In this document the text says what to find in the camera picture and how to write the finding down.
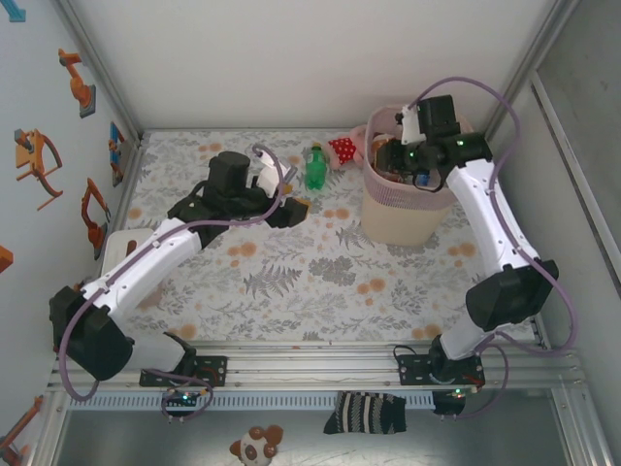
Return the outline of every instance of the white wall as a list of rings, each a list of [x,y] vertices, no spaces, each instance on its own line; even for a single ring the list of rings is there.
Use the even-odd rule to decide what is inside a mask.
[[[0,274],[0,435],[41,394],[49,379],[52,352],[49,299],[65,284],[95,271],[92,245],[81,218],[86,177],[99,186],[111,210],[123,184],[112,186],[108,138],[114,119],[102,89],[96,113],[80,119],[69,88],[69,73],[58,63],[58,49],[75,51],[48,0],[20,0],[25,23],[0,15],[0,246],[15,263]],[[78,65],[85,82],[93,80]],[[37,212],[47,198],[33,178],[20,182],[14,130],[34,128],[49,136],[63,167],[49,183],[63,194]],[[50,166],[51,155],[44,150]],[[91,201],[91,217],[105,221]]]
[[[612,454],[621,462],[621,404],[616,402],[621,385],[621,302],[530,88],[522,91],[514,107],[524,134],[501,181],[522,229],[543,259],[556,261],[559,280],[578,309],[576,347]],[[492,142],[496,153],[512,134],[512,122],[506,118]],[[565,342],[567,311],[556,293],[548,298],[542,316],[551,341]]]
[[[503,89],[553,0],[74,0],[145,128],[349,127],[450,75]],[[492,105],[447,86],[480,125]]]

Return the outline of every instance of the floral tablecloth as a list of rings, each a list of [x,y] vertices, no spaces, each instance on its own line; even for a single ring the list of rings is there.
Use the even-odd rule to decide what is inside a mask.
[[[156,228],[175,202],[207,178],[221,150],[251,154],[260,142],[297,165],[292,195],[312,202],[291,229],[232,228],[181,264],[131,318],[137,330],[187,340],[394,341],[429,339],[465,312],[482,262],[463,210],[454,206],[421,248],[370,241],[360,226],[362,172],[330,171],[304,186],[304,154],[326,131],[147,133],[126,228]],[[253,160],[251,171],[260,170]],[[530,325],[512,330],[533,340]]]

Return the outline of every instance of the purple cable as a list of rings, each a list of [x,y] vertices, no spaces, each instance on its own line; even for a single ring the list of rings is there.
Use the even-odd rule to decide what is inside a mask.
[[[488,186],[489,199],[492,204],[492,209],[494,210],[494,213],[496,214],[496,217],[498,218],[498,222],[503,227],[503,230],[507,234],[507,237],[509,241],[511,242],[511,245],[515,248],[515,251],[526,262],[528,262],[529,265],[531,265],[535,270],[537,270],[552,285],[554,289],[556,289],[556,291],[561,296],[561,299],[565,303],[565,306],[568,309],[568,314],[570,317],[570,336],[568,337],[567,341],[562,346],[560,346],[557,349],[553,349],[553,350],[532,349],[529,346],[518,342],[517,340],[515,340],[513,337],[509,336],[507,333],[505,333],[502,330],[497,331],[496,335],[503,337],[505,340],[508,340],[510,343],[516,345],[518,348],[520,348],[523,351],[526,351],[529,354],[534,354],[534,355],[542,356],[542,357],[561,356],[565,351],[571,349],[573,347],[573,344],[575,343],[575,339],[577,337],[577,332],[578,332],[577,311],[573,305],[571,297],[569,296],[567,291],[561,286],[561,284],[558,283],[554,279],[554,277],[552,277],[543,267],[541,267],[539,263],[536,262],[535,259],[533,259],[533,257],[528,255],[520,247],[519,242],[517,241],[515,236],[513,236],[513,233],[511,232],[511,229],[508,226],[507,221],[505,220],[505,217],[503,216],[501,208],[498,204],[498,200],[496,199],[496,191],[494,190],[494,185],[498,179],[498,175],[501,169],[503,168],[505,163],[507,163],[507,160],[511,157],[511,155],[515,152],[515,149],[517,148],[519,140],[522,136],[522,125],[520,123],[520,118],[518,117],[517,113],[511,107],[511,104],[509,104],[506,98],[503,95],[501,95],[499,92],[494,90],[492,87],[490,87],[489,85],[482,83],[480,81],[477,81],[477,80],[473,80],[471,78],[465,78],[461,76],[453,76],[450,78],[444,78],[443,80],[439,80],[437,83],[430,85],[425,90],[423,90],[423,92],[411,104],[408,105],[408,109],[411,110],[412,108],[414,108],[423,97],[425,97],[429,92],[434,90],[436,87],[439,87],[440,85],[444,83],[452,83],[452,82],[470,83],[477,87],[480,87],[481,89],[493,95],[501,104],[503,104],[503,106],[507,109],[508,113],[511,115],[511,118],[513,119],[513,124],[515,125],[515,136],[513,137],[513,141],[511,141],[511,144],[509,145],[509,147],[505,150],[505,152],[503,152],[503,155],[500,157],[500,159],[498,160],[498,163],[494,167],[492,176],[490,177],[490,180],[489,180],[489,186]]]
[[[494,349],[498,350],[498,352],[503,357],[503,361],[505,362],[505,377],[503,378],[503,384],[501,385],[500,391],[498,392],[498,394],[494,397],[494,399],[492,401],[490,401],[488,404],[486,404],[480,410],[475,411],[474,413],[467,413],[465,415],[458,415],[458,416],[455,417],[455,420],[472,419],[473,417],[478,417],[478,416],[484,415],[489,410],[491,410],[500,401],[500,399],[505,394],[505,389],[507,388],[507,384],[508,384],[508,371],[509,371],[507,354],[505,353],[505,350],[500,345],[489,344],[489,345],[487,345],[487,347],[485,347],[483,349],[483,351],[487,350],[488,348],[494,348]]]
[[[194,384],[194,385],[202,385],[204,386],[207,391],[210,393],[210,399],[207,400],[207,402],[205,402],[205,404],[203,406],[201,406],[198,410],[191,412],[189,415],[187,416],[183,416],[181,419],[181,422],[184,422],[186,420],[191,420],[192,418],[202,414],[212,403],[213,401],[213,388],[211,385],[209,385],[207,382],[202,381],[201,379],[198,379],[196,377],[186,377],[186,376],[178,376],[175,374],[169,374],[167,372],[162,372],[162,371],[158,371],[156,369],[146,369],[147,372],[153,374],[154,376],[157,377],[162,377],[165,379],[172,379],[173,381],[180,381],[180,382],[185,382],[184,385],[186,384]],[[168,411],[166,410],[166,402],[168,400],[170,400],[171,398],[173,398],[175,396],[175,393],[171,393],[170,395],[164,396],[162,397],[162,401],[160,403],[159,409],[162,412],[162,414],[165,417],[169,417],[170,413],[168,413]]]
[[[256,155],[259,155],[262,151],[266,152],[272,158],[272,160],[274,160],[274,165],[275,165],[276,170],[278,172],[278,191],[277,191],[277,196],[276,196],[276,199],[274,200],[274,203],[272,204],[270,209],[268,209],[268,211],[265,214],[263,214],[261,216],[257,216],[255,218],[250,218],[248,220],[198,220],[198,221],[192,221],[190,223],[187,223],[185,225],[180,225],[177,228],[173,228],[172,230],[167,231],[166,233],[164,233],[159,238],[158,241],[160,241],[160,242],[165,241],[166,239],[170,238],[171,236],[175,235],[176,233],[179,233],[180,231],[187,230],[189,228],[195,228],[197,226],[249,226],[249,225],[252,225],[252,224],[255,224],[255,223],[260,223],[261,221],[263,221],[267,217],[269,217],[271,214],[273,214],[274,211],[280,205],[280,200],[282,199],[282,193],[284,191],[284,182],[283,182],[284,175],[282,173],[282,169],[280,168],[280,164],[278,163],[278,158],[276,157],[276,155],[270,149],[268,149],[267,147],[265,147],[262,144],[256,143],[256,144],[254,144],[252,146],[252,151]],[[116,280],[118,280],[123,274],[125,274],[140,259],[142,259],[145,255],[147,255],[153,248],[154,248],[153,243],[149,243],[143,250],[139,250],[136,253],[136,255],[134,255],[131,259],[129,259],[126,264],[124,264],[122,267],[120,267],[106,281],[106,286],[111,286],[112,284],[114,284],[114,282],[116,282]],[[65,329],[65,333],[63,333],[63,335],[62,335],[62,340],[60,342],[60,348],[58,349],[58,372],[60,373],[60,379],[62,380],[62,385],[64,386],[65,390],[67,390],[67,393],[69,393],[69,396],[71,396],[76,401],[82,401],[83,402],[83,401],[88,401],[89,399],[91,399],[95,395],[95,393],[97,392],[97,387],[99,386],[99,381],[95,381],[95,383],[93,384],[93,387],[90,389],[90,391],[86,395],[80,395],[79,393],[77,393],[75,391],[75,389],[71,385],[71,381],[69,380],[69,372],[67,371],[67,348],[69,347],[69,339],[71,337],[72,332],[76,328],[76,325],[78,324],[78,321],[82,318],[82,316],[88,310],[90,305],[93,304],[104,293],[104,291],[105,291],[104,288],[99,288],[97,291],[95,291],[93,293],[93,295],[84,304],[82,304],[82,306],[74,314],[74,316],[69,321],[69,324],[67,324],[67,328]],[[156,371],[156,369],[148,369],[148,370],[150,372]],[[165,376],[162,376],[162,377],[169,377],[169,378],[173,377],[172,374],[167,374],[165,372],[162,372],[161,374],[165,375]]]

